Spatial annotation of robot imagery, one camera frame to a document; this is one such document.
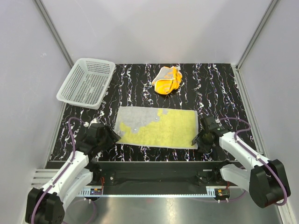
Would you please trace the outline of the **yellow-green and grey towel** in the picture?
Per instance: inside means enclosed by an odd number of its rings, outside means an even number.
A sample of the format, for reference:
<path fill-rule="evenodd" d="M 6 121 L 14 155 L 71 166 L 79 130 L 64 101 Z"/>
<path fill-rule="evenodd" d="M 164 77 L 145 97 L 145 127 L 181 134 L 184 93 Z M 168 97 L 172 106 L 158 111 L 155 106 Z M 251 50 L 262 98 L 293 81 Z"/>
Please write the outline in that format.
<path fill-rule="evenodd" d="M 121 106 L 114 131 L 119 144 L 174 149 L 197 149 L 192 140 L 199 132 L 193 110 Z"/>

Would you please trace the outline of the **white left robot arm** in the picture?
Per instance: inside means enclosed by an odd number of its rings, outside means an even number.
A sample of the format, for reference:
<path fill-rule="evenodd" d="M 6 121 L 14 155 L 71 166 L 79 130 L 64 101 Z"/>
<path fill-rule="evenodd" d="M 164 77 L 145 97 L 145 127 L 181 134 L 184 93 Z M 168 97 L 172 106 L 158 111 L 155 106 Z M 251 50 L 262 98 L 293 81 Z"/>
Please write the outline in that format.
<path fill-rule="evenodd" d="M 25 222 L 28 224 L 61 224 L 73 199 L 88 184 L 103 181 L 95 156 L 113 148 L 121 137 L 109 126 L 91 124 L 84 137 L 74 143 L 65 164 L 41 188 L 28 193 Z"/>

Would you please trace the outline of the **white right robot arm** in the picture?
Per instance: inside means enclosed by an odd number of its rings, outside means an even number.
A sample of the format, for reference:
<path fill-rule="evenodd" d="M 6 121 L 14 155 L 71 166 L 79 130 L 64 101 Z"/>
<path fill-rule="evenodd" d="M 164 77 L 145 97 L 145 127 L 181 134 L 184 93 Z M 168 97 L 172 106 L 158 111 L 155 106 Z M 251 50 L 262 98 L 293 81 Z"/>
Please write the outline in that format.
<path fill-rule="evenodd" d="M 216 120 L 212 115 L 202 117 L 202 129 L 192 140 L 192 144 L 197 145 L 198 150 L 203 153 L 221 148 L 229 152 L 241 167 L 230 161 L 222 161 L 212 168 L 210 174 L 198 175 L 199 182 L 218 185 L 233 183 L 248 192 L 260 208 L 272 204 L 285 205 L 291 190 L 283 163 L 261 155 L 238 136 L 251 129 L 248 122 L 245 122 L 247 128 L 234 132 L 229 126 L 222 124 L 222 120 Z"/>

